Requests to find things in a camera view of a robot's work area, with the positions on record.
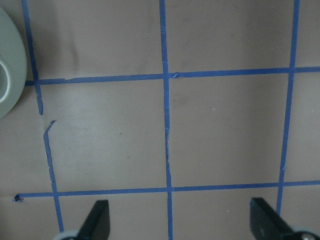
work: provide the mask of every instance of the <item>blue tape grid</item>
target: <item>blue tape grid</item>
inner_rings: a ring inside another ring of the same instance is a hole
[[[231,189],[252,189],[252,188],[278,188],[276,210],[281,212],[283,187],[294,186],[313,186],[320,185],[320,180],[315,181],[294,181],[284,182],[290,113],[293,95],[293,84],[295,73],[312,73],[320,72],[320,66],[296,67],[296,49],[298,36],[299,6],[300,1],[294,1],[290,65],[283,68],[260,68],[260,69],[235,69],[235,70],[215,70],[215,71],[195,71],[195,72],[172,72],[169,73],[168,54],[167,54],[167,31],[166,31],[166,10],[165,0],[159,0],[160,11],[160,33],[161,33],[161,56],[163,74],[140,74],[140,75],[120,75],[120,76],[101,76],[101,77],[76,77],[73,79],[39,79],[36,59],[33,48],[33,38],[30,25],[30,17],[27,0],[21,0],[25,31],[27,35],[28,49],[32,66],[33,80],[26,81],[26,86],[34,86],[37,96],[39,113],[43,114],[43,103],[41,98],[40,85],[53,84],[73,84],[73,83],[97,83],[97,82],[118,82],[118,81],[140,81],[140,80],[159,80],[163,79],[163,109],[164,109],[164,126],[165,126],[165,160],[166,160],[166,187],[161,188],[133,188],[133,189],[113,189],[113,190],[93,190],[93,191],[67,191],[58,192],[54,170],[52,166],[52,157],[49,145],[48,131],[54,121],[51,122],[43,135],[45,149],[48,156],[49,174],[51,179],[52,192],[39,193],[19,193],[14,197],[15,202],[20,202],[23,198],[45,198],[53,197],[56,215],[58,219],[59,230],[63,231],[63,221],[60,210],[59,197],[61,196],[84,196],[84,195],[112,195],[112,194],[139,194],[139,193],[167,193],[167,215],[168,215],[168,238],[173,239],[173,212],[172,212],[172,192],[185,191],[212,191],[212,190],[231,190]],[[217,77],[217,76],[239,76],[239,75],[262,75],[262,74],[288,74],[287,98],[284,118],[284,130],[282,140],[281,162],[279,170],[279,181],[270,183],[251,183],[251,184],[229,184],[229,185],[207,185],[207,186],[182,186],[172,187],[170,163],[169,163],[169,131],[170,131],[170,98],[169,98],[169,81],[176,78],[200,78],[200,77]]]

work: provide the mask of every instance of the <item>vertical blue tape strip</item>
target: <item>vertical blue tape strip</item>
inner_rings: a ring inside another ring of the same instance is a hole
[[[297,40],[298,40],[299,7],[300,7],[300,0],[294,0],[292,36],[291,36],[291,53],[290,53],[290,72],[288,77],[288,87],[287,87],[287,94],[286,94],[284,129],[283,129],[281,162],[280,162],[280,171],[279,171],[279,188],[278,188],[278,195],[277,195],[277,201],[276,201],[276,212],[278,214],[281,213],[284,178],[285,178],[285,171],[286,171],[286,158],[287,158],[288,137],[289,137],[289,128],[290,128],[292,95],[294,90],[294,78],[295,78],[295,72],[296,72],[295,65],[296,65],[296,52],[297,52]]]
[[[54,172],[54,167],[52,164],[52,156],[51,156],[51,149],[50,149],[50,144],[49,144],[49,136],[48,132],[51,129],[52,125],[55,123],[55,121],[52,121],[50,125],[47,127],[43,134],[43,141],[44,141],[44,146],[45,146],[45,153],[47,156],[47,163],[49,166],[49,175],[50,175],[50,180],[51,180],[51,187],[52,187],[52,192],[57,193],[57,183],[56,183],[56,177],[55,177],[55,172]],[[58,226],[60,232],[64,231],[64,224],[62,221],[62,214],[61,214],[61,208],[60,208],[60,203],[59,203],[59,197],[57,195],[54,195],[54,205],[55,205],[55,211],[56,211],[56,217],[58,220]]]
[[[41,88],[39,83],[39,75],[38,75],[34,46],[33,46],[33,38],[31,33],[30,16],[29,16],[27,0],[21,0],[21,4],[22,4],[24,27],[25,27],[26,39],[28,42],[30,62],[31,62],[32,74],[33,74],[33,80],[34,80],[36,100],[38,104],[39,114],[42,115],[44,113],[44,105],[42,102]]]
[[[167,53],[167,30],[166,30],[166,5],[165,0],[159,0],[160,10],[160,34],[161,55],[163,67],[163,109],[165,128],[165,161],[166,161],[166,187],[168,192],[167,215],[168,215],[168,239],[173,240],[173,212],[172,212],[172,184],[169,163],[169,131],[170,131],[170,95],[169,95],[169,67]]]

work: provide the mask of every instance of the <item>white plate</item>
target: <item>white plate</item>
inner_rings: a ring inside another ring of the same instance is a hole
[[[27,58],[19,32],[0,7],[0,118],[17,103],[26,82]]]

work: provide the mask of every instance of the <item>dark object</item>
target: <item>dark object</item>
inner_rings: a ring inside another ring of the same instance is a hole
[[[109,234],[110,216],[108,200],[96,201],[75,239],[107,240]]]
[[[320,240],[310,232],[294,232],[261,197],[251,199],[250,229],[257,240]]]

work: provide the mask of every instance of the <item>grid square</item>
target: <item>grid square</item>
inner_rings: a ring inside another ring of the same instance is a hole
[[[43,134],[33,87],[25,87],[14,108],[0,119],[0,196],[51,192]]]
[[[46,85],[59,191],[166,186],[163,82]]]
[[[170,0],[171,72],[288,67],[293,0]]]
[[[299,24],[295,65],[297,67],[320,66],[320,2],[300,1]]]
[[[162,72],[157,0],[29,1],[40,79]]]
[[[319,180],[320,73],[294,78],[285,180]]]
[[[28,198],[17,203],[12,202],[12,197],[1,196],[0,213],[0,239],[50,240],[59,233],[52,197]]]
[[[293,227],[304,227],[320,235],[320,186],[283,188],[281,216]]]
[[[277,188],[174,192],[173,239],[250,239],[250,200],[276,206]]]
[[[287,74],[170,81],[172,185],[277,182]]]
[[[138,193],[60,197],[66,230],[79,229],[97,200],[108,200],[109,240],[167,240],[167,194]]]
[[[23,16],[21,0],[1,0],[0,6],[12,19],[13,23],[15,24],[16,28],[20,33],[20,36],[24,44],[25,52],[26,52],[26,60],[27,60],[26,80],[33,81],[34,77],[32,74],[32,68],[30,63],[30,55],[29,55],[29,48],[27,43],[27,35],[25,30],[25,21]]]

